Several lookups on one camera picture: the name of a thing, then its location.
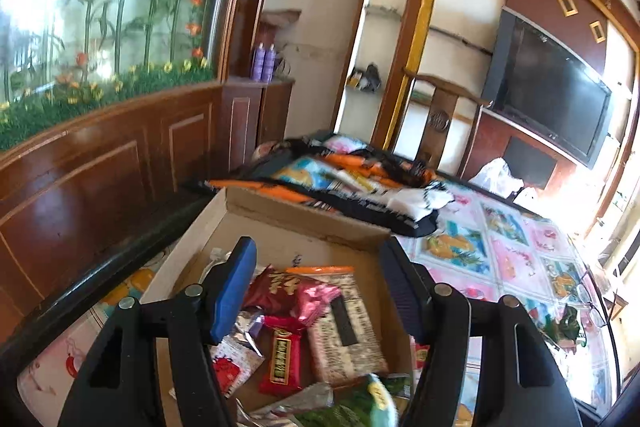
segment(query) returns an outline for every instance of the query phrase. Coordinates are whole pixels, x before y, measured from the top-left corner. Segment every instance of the purple bottle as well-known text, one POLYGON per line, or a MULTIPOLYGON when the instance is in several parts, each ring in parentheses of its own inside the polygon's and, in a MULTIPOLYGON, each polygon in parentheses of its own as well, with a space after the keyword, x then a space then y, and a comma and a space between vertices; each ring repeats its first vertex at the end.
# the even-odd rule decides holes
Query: purple bottle
POLYGON ((271 82, 273 78, 273 69, 276 64, 276 49, 274 45, 271 45, 264 55, 264 67, 262 68, 262 81, 271 82))
POLYGON ((251 79, 260 82, 262 77, 262 67, 264 65, 264 55, 266 51, 262 43, 254 49, 254 61, 251 64, 251 79))

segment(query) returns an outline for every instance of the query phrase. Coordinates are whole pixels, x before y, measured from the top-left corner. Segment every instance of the wooden partition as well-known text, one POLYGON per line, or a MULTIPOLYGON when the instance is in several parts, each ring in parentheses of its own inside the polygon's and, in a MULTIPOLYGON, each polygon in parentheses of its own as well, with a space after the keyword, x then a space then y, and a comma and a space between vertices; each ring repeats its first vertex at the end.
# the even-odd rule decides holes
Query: wooden partition
POLYGON ((179 87, 53 127, 0 154, 0 341, 182 182, 282 139, 292 82, 179 87))

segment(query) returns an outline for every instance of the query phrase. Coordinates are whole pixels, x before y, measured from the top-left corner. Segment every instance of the green grass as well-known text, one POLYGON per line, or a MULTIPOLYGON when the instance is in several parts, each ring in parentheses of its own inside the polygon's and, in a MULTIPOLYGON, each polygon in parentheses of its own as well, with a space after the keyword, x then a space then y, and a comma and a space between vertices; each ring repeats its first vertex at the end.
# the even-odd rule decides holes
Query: green grass
POLYGON ((141 71, 138 67, 107 82, 59 84, 44 93, 25 93, 20 100, 0 109, 0 151, 92 110, 142 94, 209 82, 213 75, 212 68, 201 67, 200 61, 193 59, 173 63, 171 68, 156 66, 150 71, 141 71))

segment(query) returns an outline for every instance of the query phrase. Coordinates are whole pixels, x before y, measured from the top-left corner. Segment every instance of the television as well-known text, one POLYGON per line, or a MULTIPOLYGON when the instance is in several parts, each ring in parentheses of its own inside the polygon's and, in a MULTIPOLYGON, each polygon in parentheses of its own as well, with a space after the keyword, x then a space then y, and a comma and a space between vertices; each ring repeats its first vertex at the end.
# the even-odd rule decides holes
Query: television
POLYGON ((503 9, 482 97, 491 110, 592 169, 607 136, 612 93, 564 44, 503 9))

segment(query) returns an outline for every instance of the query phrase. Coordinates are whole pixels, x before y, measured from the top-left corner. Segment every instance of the gold square frame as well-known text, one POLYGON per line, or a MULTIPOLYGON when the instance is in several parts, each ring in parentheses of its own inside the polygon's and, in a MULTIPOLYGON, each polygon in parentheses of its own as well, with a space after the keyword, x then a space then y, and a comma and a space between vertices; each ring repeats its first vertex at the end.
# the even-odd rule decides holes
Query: gold square frame
POLYGON ((574 0, 558 0, 560 3, 560 7, 562 8, 562 12, 565 17, 569 17, 571 15, 575 15, 578 13, 578 9, 575 7, 574 0))
POLYGON ((591 28, 591 33, 593 33, 593 38, 596 40, 597 44, 607 40, 607 37, 604 35, 604 28, 600 21, 592 22, 589 24, 589 28, 591 28))

